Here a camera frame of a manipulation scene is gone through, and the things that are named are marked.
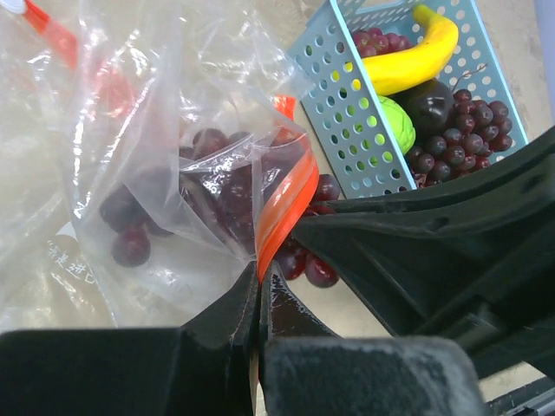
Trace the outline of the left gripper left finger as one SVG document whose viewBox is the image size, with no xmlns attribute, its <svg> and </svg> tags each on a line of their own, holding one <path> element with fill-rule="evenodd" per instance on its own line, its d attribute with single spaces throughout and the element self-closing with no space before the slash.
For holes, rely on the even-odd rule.
<svg viewBox="0 0 555 416">
<path fill-rule="evenodd" d="M 1 337 L 4 415 L 252 415 L 254 263 L 180 327 L 27 329 Z"/>
</svg>

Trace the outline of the clear orange-zip bag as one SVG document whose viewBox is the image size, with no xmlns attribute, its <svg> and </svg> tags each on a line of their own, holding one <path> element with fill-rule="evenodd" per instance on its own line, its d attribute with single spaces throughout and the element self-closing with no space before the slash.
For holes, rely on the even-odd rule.
<svg viewBox="0 0 555 416">
<path fill-rule="evenodd" d="M 187 322 L 255 257 L 181 202 L 204 128 L 297 128 L 312 82 L 257 1 L 1 4 L 1 329 Z"/>
</svg>

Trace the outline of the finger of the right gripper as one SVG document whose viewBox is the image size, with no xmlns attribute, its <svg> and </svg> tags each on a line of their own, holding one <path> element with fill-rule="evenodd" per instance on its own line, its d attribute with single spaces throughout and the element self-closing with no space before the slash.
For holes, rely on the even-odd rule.
<svg viewBox="0 0 555 416">
<path fill-rule="evenodd" d="M 293 235 L 390 334 L 456 341 L 481 377 L 553 376 L 553 131 L 442 185 L 331 203 Z"/>
</svg>

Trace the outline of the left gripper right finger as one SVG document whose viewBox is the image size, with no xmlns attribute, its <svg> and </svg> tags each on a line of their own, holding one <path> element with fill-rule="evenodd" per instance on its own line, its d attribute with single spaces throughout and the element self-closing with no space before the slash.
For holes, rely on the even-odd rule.
<svg viewBox="0 0 555 416">
<path fill-rule="evenodd" d="M 270 415 L 486 415 L 473 363 L 438 337 L 342 338 L 289 290 L 261 292 L 261 385 Z"/>
</svg>

